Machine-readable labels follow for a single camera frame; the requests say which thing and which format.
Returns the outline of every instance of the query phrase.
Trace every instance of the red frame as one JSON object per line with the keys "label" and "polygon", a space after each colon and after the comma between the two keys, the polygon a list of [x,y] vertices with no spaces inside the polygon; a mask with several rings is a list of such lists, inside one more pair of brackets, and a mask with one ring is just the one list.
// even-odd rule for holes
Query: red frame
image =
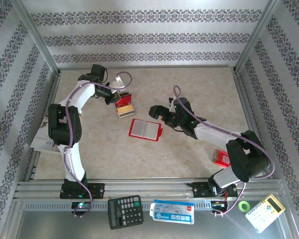
{"label": "red frame", "polygon": [[158,141],[158,138],[161,136],[161,132],[163,131],[163,128],[161,127],[161,123],[156,123],[156,124],[159,124],[158,132],[157,132],[157,138],[156,139],[150,139],[150,138],[144,138],[144,137],[139,137],[139,136],[131,135],[135,120],[140,120],[140,121],[155,123],[155,122],[152,122],[152,121],[146,121],[146,120],[142,120],[142,119],[133,119],[132,120],[132,124],[131,124],[131,128],[130,128],[130,132],[129,132],[129,136],[130,137],[142,138],[142,139],[147,139],[147,140],[156,141],[156,142]]}

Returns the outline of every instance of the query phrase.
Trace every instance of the small red package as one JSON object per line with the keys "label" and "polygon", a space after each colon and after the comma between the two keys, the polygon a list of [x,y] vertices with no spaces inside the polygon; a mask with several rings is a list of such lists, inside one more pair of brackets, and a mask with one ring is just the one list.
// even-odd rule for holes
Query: small red package
{"label": "small red package", "polygon": [[228,157],[228,153],[222,150],[217,149],[214,155],[214,164],[227,168],[230,166],[230,160]]}

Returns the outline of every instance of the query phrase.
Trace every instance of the tiled floor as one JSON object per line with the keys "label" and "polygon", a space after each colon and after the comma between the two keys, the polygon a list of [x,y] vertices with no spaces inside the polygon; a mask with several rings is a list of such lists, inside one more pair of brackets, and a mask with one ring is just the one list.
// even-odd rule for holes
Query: tiled floor
{"label": "tiled floor", "polygon": [[[209,177],[221,167],[212,163],[215,146],[195,140],[163,125],[158,142],[129,137],[133,118],[152,119],[154,105],[168,107],[173,86],[179,85],[197,116],[237,131],[247,130],[230,68],[133,68],[110,69],[109,82],[119,71],[129,71],[137,114],[118,119],[114,105],[90,99],[83,108],[80,155],[88,178]],[[55,102],[63,100],[81,74],[89,70],[64,70]],[[42,152],[35,179],[63,179],[64,166],[58,153]]]}

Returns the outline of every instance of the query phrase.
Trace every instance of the black bracket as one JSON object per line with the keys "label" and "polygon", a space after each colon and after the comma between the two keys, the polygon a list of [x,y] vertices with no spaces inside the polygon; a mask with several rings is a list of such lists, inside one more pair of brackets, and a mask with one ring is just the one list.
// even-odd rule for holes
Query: black bracket
{"label": "black bracket", "polygon": [[[88,183],[88,189],[92,194],[93,199],[103,199],[104,196],[104,183]],[[84,195],[76,192],[70,192],[66,189],[64,183],[61,187],[60,199],[89,199],[89,194]]]}
{"label": "black bracket", "polygon": [[[215,198],[216,196],[208,187],[208,182],[193,182],[188,183],[188,187],[192,188],[194,198]],[[235,184],[232,184],[226,188],[228,197],[237,197],[237,188]],[[225,191],[222,194],[217,195],[217,197],[225,197]]]}

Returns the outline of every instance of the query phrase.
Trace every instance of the yellow calculator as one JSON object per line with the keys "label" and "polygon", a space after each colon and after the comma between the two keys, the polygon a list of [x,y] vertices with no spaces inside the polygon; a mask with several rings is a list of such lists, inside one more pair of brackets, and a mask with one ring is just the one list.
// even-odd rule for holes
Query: yellow calculator
{"label": "yellow calculator", "polygon": [[262,233],[284,210],[285,207],[270,194],[247,213],[246,218],[259,233]]}

